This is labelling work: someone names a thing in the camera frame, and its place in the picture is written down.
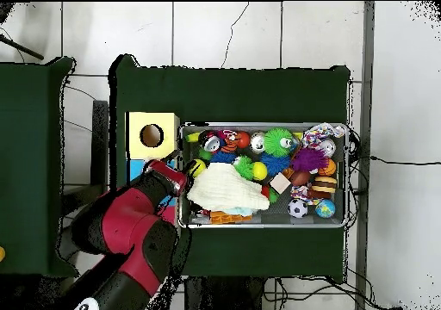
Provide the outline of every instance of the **dark green table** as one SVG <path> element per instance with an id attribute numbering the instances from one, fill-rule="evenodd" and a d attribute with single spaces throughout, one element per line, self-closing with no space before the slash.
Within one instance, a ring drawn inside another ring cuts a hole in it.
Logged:
<path id="1" fill-rule="evenodd" d="M 127 111 L 172 112 L 183 121 L 346 121 L 345 66 L 268 71 L 145 68 L 124 55 L 112 64 L 110 163 L 125 177 Z M 112 126 L 117 126 L 115 134 Z M 112 143 L 116 143 L 115 155 Z M 345 229 L 193 229 L 184 274 L 190 276 L 329 275 L 343 278 Z M 182 241 L 188 238 L 184 230 Z"/>
<path id="2" fill-rule="evenodd" d="M 0 274 L 76 275 L 57 254 L 60 95 L 72 66 L 0 63 Z"/>

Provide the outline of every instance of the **white ball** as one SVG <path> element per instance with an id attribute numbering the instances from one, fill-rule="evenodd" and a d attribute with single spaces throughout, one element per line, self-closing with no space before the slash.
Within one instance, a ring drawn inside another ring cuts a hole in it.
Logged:
<path id="1" fill-rule="evenodd" d="M 293 199 L 288 205 L 289 215 L 303 218 L 307 215 L 307 204 L 301 199 Z"/>

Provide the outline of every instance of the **orange basketball ball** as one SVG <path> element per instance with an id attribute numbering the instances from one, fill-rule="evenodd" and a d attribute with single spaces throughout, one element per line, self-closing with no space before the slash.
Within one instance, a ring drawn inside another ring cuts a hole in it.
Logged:
<path id="1" fill-rule="evenodd" d="M 337 165 L 335 162 L 328 158 L 327 159 L 327 167 L 326 168 L 319 168 L 319 175 L 321 176 L 332 176 L 335 171 L 337 170 Z"/>

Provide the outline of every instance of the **white towel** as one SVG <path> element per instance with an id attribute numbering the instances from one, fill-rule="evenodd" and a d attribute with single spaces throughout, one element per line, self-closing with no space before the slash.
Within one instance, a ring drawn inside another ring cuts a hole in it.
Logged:
<path id="1" fill-rule="evenodd" d="M 232 164 L 212 163 L 195 178 L 187 198 L 210 211 L 236 207 L 266 210 L 270 201 L 261 191 L 261 185 L 245 180 Z"/>

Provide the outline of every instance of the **yellow block with hole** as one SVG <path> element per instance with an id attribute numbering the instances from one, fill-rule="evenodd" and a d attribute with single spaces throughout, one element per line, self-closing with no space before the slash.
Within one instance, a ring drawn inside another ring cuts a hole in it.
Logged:
<path id="1" fill-rule="evenodd" d="M 179 118 L 173 113 L 128 113 L 128 150 L 131 159 L 161 159 L 167 157 L 177 149 L 177 131 Z M 144 130 L 144 142 L 141 140 L 141 131 Z"/>

